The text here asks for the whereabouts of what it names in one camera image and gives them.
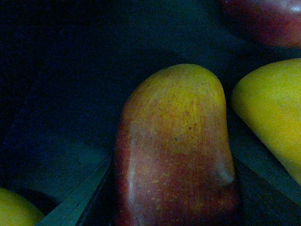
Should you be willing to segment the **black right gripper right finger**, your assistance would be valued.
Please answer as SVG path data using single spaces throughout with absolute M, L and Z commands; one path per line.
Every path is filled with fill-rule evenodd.
M 246 226 L 299 226 L 301 187 L 258 140 L 232 139 Z

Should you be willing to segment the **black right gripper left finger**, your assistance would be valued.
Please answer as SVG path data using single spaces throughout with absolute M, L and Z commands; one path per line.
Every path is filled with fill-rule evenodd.
M 52 212 L 36 225 L 38 226 L 77 226 L 92 206 L 98 190 L 109 175 L 111 156 L 107 155 L 89 176 Z

